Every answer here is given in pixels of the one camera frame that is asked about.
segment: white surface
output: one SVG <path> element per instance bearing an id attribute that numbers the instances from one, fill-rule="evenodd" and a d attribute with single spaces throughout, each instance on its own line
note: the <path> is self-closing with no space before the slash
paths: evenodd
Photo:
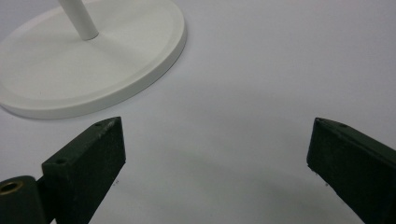
<path id="1" fill-rule="evenodd" d="M 127 163 L 92 224 L 362 223 L 305 157 L 315 117 L 396 148 L 396 2 L 175 2 L 189 41 L 135 97 L 74 119 L 0 110 L 0 178 L 40 177 L 78 133 L 120 115 Z M 49 7 L 2 1 L 0 38 Z"/>
<path id="2" fill-rule="evenodd" d="M 81 39 L 90 40 L 99 35 L 87 8 L 81 0 L 58 0 L 58 2 L 73 23 Z"/>
<path id="3" fill-rule="evenodd" d="M 101 110 L 155 82 L 184 48 L 183 15 L 171 1 L 91 1 L 86 7 L 101 31 L 95 39 L 78 38 L 58 7 L 1 43 L 2 106 L 34 119 Z"/>

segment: white pole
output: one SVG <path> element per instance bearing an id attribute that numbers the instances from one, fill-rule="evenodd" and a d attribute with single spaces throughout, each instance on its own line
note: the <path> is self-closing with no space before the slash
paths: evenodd
<path id="1" fill-rule="evenodd" d="M 83 40 L 94 39 L 99 35 L 95 25 L 81 0 L 58 0 L 69 20 Z"/>

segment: white round base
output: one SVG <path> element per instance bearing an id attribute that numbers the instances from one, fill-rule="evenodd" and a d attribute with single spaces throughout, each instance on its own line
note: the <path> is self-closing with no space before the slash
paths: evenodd
<path id="1" fill-rule="evenodd" d="M 89 41 L 61 7 L 25 23 L 0 45 L 0 105 L 34 119 L 63 119 L 115 105 L 161 77 L 186 42 L 169 0 L 85 2 L 99 36 Z"/>

